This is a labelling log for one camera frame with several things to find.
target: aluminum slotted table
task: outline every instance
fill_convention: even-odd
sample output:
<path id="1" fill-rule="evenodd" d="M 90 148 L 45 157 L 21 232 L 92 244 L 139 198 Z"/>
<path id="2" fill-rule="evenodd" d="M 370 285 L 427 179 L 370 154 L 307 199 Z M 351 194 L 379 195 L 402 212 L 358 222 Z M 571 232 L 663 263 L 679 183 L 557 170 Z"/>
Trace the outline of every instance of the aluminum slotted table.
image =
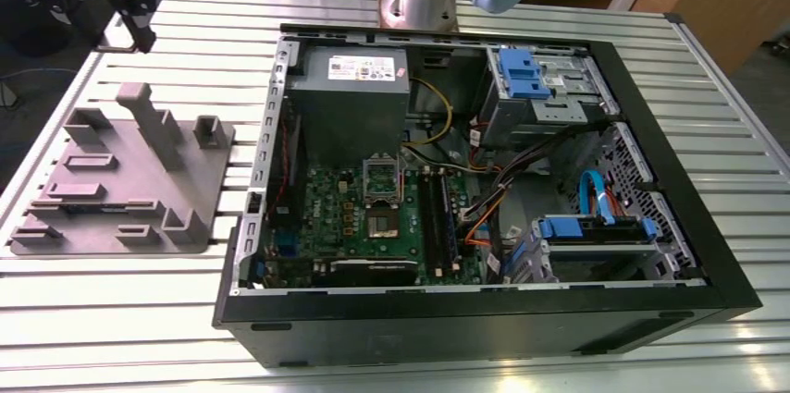
<path id="1" fill-rule="evenodd" d="M 613 42 L 765 307 L 619 356 L 266 370 L 211 327 L 230 228 L 244 205 L 283 22 L 374 26 L 375 0 L 164 0 L 150 55 L 92 54 L 0 199 L 0 243 L 65 145 L 77 104 L 128 117 L 119 83 L 152 84 L 176 119 L 215 114 L 236 141 L 214 244 L 192 257 L 21 259 L 0 249 L 0 388 L 156 391 L 767 391 L 790 386 L 790 166 L 685 25 L 663 16 L 459 4 L 462 31 Z"/>

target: black cable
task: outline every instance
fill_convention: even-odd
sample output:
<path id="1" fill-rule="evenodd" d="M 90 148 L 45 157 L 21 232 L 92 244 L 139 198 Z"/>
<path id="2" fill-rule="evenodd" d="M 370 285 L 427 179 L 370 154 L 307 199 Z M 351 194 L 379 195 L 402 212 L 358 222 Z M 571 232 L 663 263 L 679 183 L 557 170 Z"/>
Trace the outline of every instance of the black cable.
<path id="1" fill-rule="evenodd" d="M 427 136 L 426 139 L 431 139 L 434 137 L 434 133 L 431 132 L 431 127 L 426 126 L 424 127 L 424 134 Z M 436 149 L 436 151 L 439 151 L 439 154 L 442 154 L 442 157 L 444 157 L 444 160 L 447 162 L 450 162 L 451 164 L 455 163 L 455 161 L 452 160 L 452 158 L 450 157 L 450 154 L 447 153 L 447 150 L 442 147 L 442 145 L 439 145 L 439 141 L 442 139 L 436 139 L 436 141 L 431 142 L 431 144 L 434 145 L 434 148 Z"/>

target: cable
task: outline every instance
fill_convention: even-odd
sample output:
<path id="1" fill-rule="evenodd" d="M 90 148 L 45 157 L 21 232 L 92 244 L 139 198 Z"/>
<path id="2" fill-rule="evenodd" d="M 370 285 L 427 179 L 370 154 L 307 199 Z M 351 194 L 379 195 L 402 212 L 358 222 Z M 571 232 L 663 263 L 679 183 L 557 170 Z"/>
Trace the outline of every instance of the cable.
<path id="1" fill-rule="evenodd" d="M 434 137 L 434 132 L 431 131 L 431 127 L 426 125 L 424 127 L 424 133 L 428 136 L 428 138 Z M 454 164 L 455 161 L 452 160 L 452 158 L 450 157 L 450 153 L 447 153 L 447 150 L 444 148 L 442 148 L 442 145 L 438 141 L 435 141 L 434 143 L 431 143 L 431 145 L 434 146 L 434 148 L 436 149 L 436 151 L 439 151 L 439 154 L 442 154 L 442 157 L 444 157 L 444 160 Z"/>
<path id="2" fill-rule="evenodd" d="M 16 71 L 11 74 L 8 74 L 7 76 L 0 77 L 0 80 L 7 80 L 11 79 L 12 77 L 16 76 L 21 76 L 23 74 L 27 74 L 28 72 L 71 72 L 72 74 L 76 74 L 76 71 L 73 69 L 67 69 L 67 68 L 31 68 L 31 69 L 23 69 L 21 71 Z"/>
<path id="3" fill-rule="evenodd" d="M 471 169 L 479 169 L 479 170 L 487 171 L 489 170 L 487 166 L 478 166 L 474 163 L 474 156 L 475 156 L 475 154 L 478 154 L 478 151 L 480 151 L 480 148 L 478 148 L 476 146 L 472 146 L 468 149 L 468 167 Z M 502 167 L 499 165 L 494 165 L 493 168 L 494 168 L 494 171 L 497 171 L 498 173 L 502 171 Z"/>
<path id="4" fill-rule="evenodd" d="M 464 238 L 464 242 L 468 243 L 471 240 L 471 237 L 474 236 L 474 232 L 478 230 L 478 228 L 480 227 L 480 225 L 483 224 L 483 222 L 486 221 L 486 219 L 489 219 L 489 217 L 491 216 L 491 213 L 494 213 L 494 210 L 497 209 L 497 207 L 499 206 L 499 204 L 502 203 L 502 201 L 505 200 L 505 194 L 502 195 L 502 197 L 494 202 L 494 204 L 489 207 L 486 213 L 480 216 L 480 219 L 478 219 L 478 223 L 474 225 L 474 227 L 471 228 L 471 230 L 467 233 L 467 236 Z"/>
<path id="5" fill-rule="evenodd" d="M 434 86 L 423 79 L 412 77 L 411 80 L 414 80 L 416 83 L 422 83 L 424 87 L 434 92 L 438 98 L 442 99 L 442 103 L 444 104 L 444 108 L 447 109 L 447 119 L 444 121 L 444 128 L 442 128 L 442 131 L 434 137 L 426 139 L 424 141 L 408 141 L 403 144 L 403 146 L 426 145 L 432 141 L 438 141 L 442 137 L 444 137 L 444 134 L 450 132 L 450 127 L 452 125 L 452 106 L 450 105 L 450 100 L 447 99 L 447 96 L 442 93 L 436 86 Z"/>
<path id="6" fill-rule="evenodd" d="M 458 169 L 460 171 L 464 171 L 467 173 L 478 173 L 478 174 L 485 174 L 486 173 L 485 171 L 478 171 L 476 169 L 464 168 L 464 167 L 462 167 L 462 166 L 459 166 L 456 164 L 443 164 L 442 162 L 438 162 L 436 160 L 430 159 L 412 146 L 404 145 L 403 148 L 406 148 L 411 152 L 411 154 L 414 154 L 419 158 L 419 160 L 422 162 L 424 162 L 426 164 L 428 164 L 428 165 L 432 165 L 432 166 L 444 166 L 447 168 L 454 168 L 454 169 Z"/>

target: electronic component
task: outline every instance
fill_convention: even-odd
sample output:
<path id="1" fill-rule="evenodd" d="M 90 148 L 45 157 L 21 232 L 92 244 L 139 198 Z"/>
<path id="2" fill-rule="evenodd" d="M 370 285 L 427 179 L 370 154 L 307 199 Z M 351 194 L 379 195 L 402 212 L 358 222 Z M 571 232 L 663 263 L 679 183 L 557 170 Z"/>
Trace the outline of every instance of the electronic component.
<path id="1" fill-rule="evenodd" d="M 286 95 L 304 118 L 310 162 L 348 167 L 374 154 L 396 157 L 410 94 L 406 51 L 306 43 L 291 62 Z"/>
<path id="2" fill-rule="evenodd" d="M 646 217 L 546 215 L 519 241 L 505 262 L 511 283 L 589 281 L 630 276 L 661 251 L 659 230 Z"/>
<path id="3" fill-rule="evenodd" d="M 487 48 L 493 86 L 486 96 L 479 140 L 486 148 L 522 148 L 551 133 L 546 125 L 581 125 L 602 116 L 598 90 L 587 77 L 587 66 L 570 48 L 561 55 L 534 55 L 527 49 Z M 551 69 L 551 77 L 545 77 Z M 570 74 L 573 94 L 559 75 Z"/>
<path id="4" fill-rule="evenodd" d="M 434 170 L 427 166 L 422 169 L 418 189 L 426 269 L 442 276 L 452 271 L 452 263 L 458 257 L 455 222 L 444 168 Z"/>
<path id="5" fill-rule="evenodd" d="M 379 129 L 375 111 L 360 123 L 356 108 L 338 100 L 326 103 L 336 105 L 335 117 L 312 114 L 328 119 L 324 125 L 354 129 L 363 143 L 368 133 L 386 133 L 418 153 L 380 149 L 344 165 L 308 157 L 307 216 L 294 257 L 272 253 L 270 226 L 252 224 L 246 214 L 235 248 L 228 246 L 215 317 L 259 361 L 322 365 L 438 361 L 454 354 L 619 353 L 759 304 L 610 43 L 303 26 L 284 32 L 272 102 L 290 101 L 283 95 L 312 81 L 304 76 L 326 76 L 328 62 L 315 68 L 304 61 L 316 45 L 332 52 L 362 44 L 404 49 L 415 67 L 402 73 L 439 92 L 420 95 L 422 86 L 414 87 L 398 132 L 388 124 Z M 514 61 L 510 80 L 537 78 L 551 95 L 507 95 L 498 57 L 505 46 L 531 55 L 518 53 L 533 77 Z M 360 82 L 348 87 L 371 86 L 371 69 L 342 71 L 342 63 L 336 73 L 351 77 L 354 71 Z M 312 93 L 303 97 L 323 98 L 322 90 Z M 431 104 L 419 104 L 420 98 Z M 558 98 L 579 104 L 586 122 L 570 106 L 539 114 L 534 103 L 559 104 Z M 447 112 L 444 100 L 452 102 Z M 316 108 L 294 105 L 288 117 L 308 117 Z M 463 127 L 438 134 L 436 122 L 467 117 L 476 117 L 470 126 L 482 134 L 486 167 L 464 160 L 472 138 Z M 270 146 L 282 135 L 276 128 L 262 127 Z M 497 132 L 503 137 L 489 144 Z M 328 143 L 326 151 L 348 158 L 352 142 Z M 274 167 L 255 159 L 255 170 Z M 310 215 L 315 203 L 319 218 Z M 518 238 L 511 225 L 522 228 Z M 255 286 L 258 262 L 267 264 L 264 292 Z M 519 318 L 541 338 L 513 339 Z M 250 333 L 250 324 L 292 330 Z M 459 329 L 479 329 L 486 339 L 459 339 Z M 334 336 L 342 348 L 311 345 L 310 336 Z"/>
<path id="6" fill-rule="evenodd" d="M 400 218 L 398 210 L 392 208 L 371 208 L 366 211 L 368 224 L 368 238 L 398 238 L 400 236 Z"/>
<path id="7" fill-rule="evenodd" d="M 396 206 L 400 202 L 400 169 L 398 160 L 374 154 L 362 164 L 363 197 L 367 206 L 378 202 Z"/>
<path id="8" fill-rule="evenodd" d="M 347 259 L 318 268 L 316 287 L 407 287 L 419 276 L 418 263 L 406 260 Z"/>

